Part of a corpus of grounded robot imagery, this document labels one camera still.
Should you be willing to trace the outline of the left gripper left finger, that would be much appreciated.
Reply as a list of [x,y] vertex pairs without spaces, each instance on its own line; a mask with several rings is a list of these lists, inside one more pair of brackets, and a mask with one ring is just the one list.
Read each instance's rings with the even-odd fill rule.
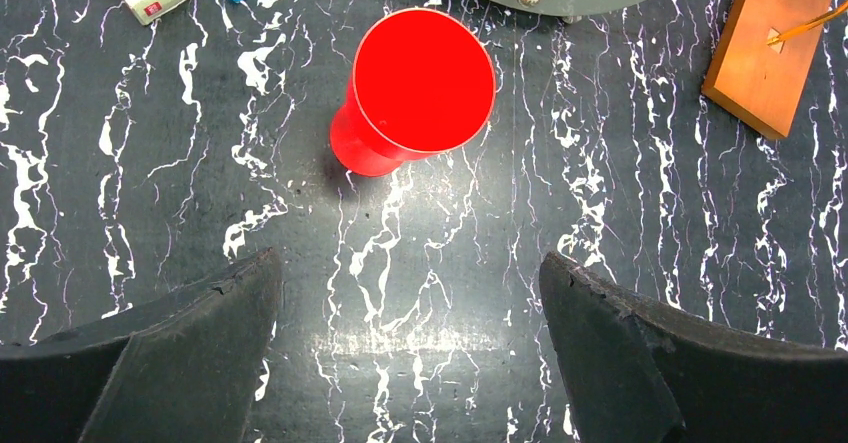
[[265,249],[116,316],[1,348],[5,442],[239,442],[282,296]]

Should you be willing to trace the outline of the red wine glass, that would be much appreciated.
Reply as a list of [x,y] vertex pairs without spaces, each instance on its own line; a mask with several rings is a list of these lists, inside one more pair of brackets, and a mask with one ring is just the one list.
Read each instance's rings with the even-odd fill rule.
[[360,42],[330,147],[355,174],[387,175],[472,140],[495,98],[492,59],[465,25],[429,8],[397,11]]

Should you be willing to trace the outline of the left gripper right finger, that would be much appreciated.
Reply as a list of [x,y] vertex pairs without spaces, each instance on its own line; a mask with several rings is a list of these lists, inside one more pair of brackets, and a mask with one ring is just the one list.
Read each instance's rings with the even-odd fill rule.
[[713,323],[556,253],[539,287],[584,442],[843,442],[847,355]]

